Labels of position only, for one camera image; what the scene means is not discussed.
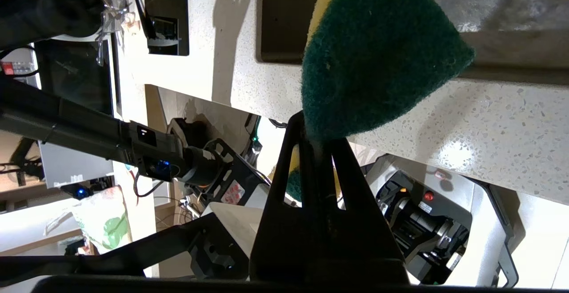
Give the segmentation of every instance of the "red light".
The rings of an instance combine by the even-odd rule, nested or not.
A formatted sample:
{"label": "red light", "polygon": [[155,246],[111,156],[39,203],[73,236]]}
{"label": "red light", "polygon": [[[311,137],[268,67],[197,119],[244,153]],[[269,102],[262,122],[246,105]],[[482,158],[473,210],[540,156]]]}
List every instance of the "red light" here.
{"label": "red light", "polygon": [[425,201],[432,201],[433,200],[434,194],[431,191],[427,191],[425,192],[425,195],[423,195],[423,198],[425,199]]}

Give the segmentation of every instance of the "white countertop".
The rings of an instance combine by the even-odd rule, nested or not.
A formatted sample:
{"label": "white countertop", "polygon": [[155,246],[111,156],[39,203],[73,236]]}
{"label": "white countertop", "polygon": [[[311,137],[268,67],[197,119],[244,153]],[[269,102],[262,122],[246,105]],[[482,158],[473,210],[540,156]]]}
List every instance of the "white countertop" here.
{"label": "white countertop", "polygon": [[[189,56],[146,54],[142,34],[127,47],[139,84],[280,121],[301,109],[301,67],[256,59],[257,0],[188,4]],[[568,109],[569,88],[455,79],[400,119],[350,140],[569,204]]]}

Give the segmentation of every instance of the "speckled countertop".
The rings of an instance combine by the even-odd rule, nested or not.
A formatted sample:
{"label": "speckled countertop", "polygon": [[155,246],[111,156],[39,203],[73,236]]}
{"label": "speckled countertop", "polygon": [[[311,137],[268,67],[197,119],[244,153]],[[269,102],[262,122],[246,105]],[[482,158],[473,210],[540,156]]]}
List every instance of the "speckled countertop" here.
{"label": "speckled countertop", "polygon": [[[496,52],[474,39],[481,58],[553,66],[569,63],[565,45],[569,36],[563,33],[569,28],[569,0],[551,0],[555,7],[547,6],[549,0],[437,1],[464,32],[477,34],[488,25],[496,32],[551,29],[565,34],[549,39],[547,52],[540,55],[535,50],[503,54],[517,52],[519,44],[504,42],[504,50]],[[301,109],[301,68],[256,59],[257,0],[188,2],[190,55],[149,56],[127,48],[127,54],[138,57],[136,80],[283,121]],[[490,9],[502,2],[507,9]],[[510,8],[520,11],[520,5],[531,9],[513,18]],[[473,14],[468,12],[472,8],[477,18],[465,18]],[[543,42],[534,43],[543,49]],[[568,109],[569,87],[456,79],[400,119],[350,139],[569,204]]]}

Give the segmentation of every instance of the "green scouring pad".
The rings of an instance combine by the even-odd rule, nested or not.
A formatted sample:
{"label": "green scouring pad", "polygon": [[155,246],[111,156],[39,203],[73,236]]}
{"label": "green scouring pad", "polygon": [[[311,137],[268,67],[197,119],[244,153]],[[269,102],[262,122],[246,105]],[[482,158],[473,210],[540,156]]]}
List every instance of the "green scouring pad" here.
{"label": "green scouring pad", "polygon": [[386,124],[474,55],[433,0],[318,0],[302,72],[307,132],[330,140]]}

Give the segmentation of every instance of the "sponge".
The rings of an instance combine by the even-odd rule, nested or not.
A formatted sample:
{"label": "sponge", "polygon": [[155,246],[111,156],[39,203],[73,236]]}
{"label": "sponge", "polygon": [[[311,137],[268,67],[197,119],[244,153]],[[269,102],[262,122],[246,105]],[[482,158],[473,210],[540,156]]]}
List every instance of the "sponge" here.
{"label": "sponge", "polygon": [[393,121],[474,56],[433,0],[317,0],[302,72],[307,133],[326,141]]}

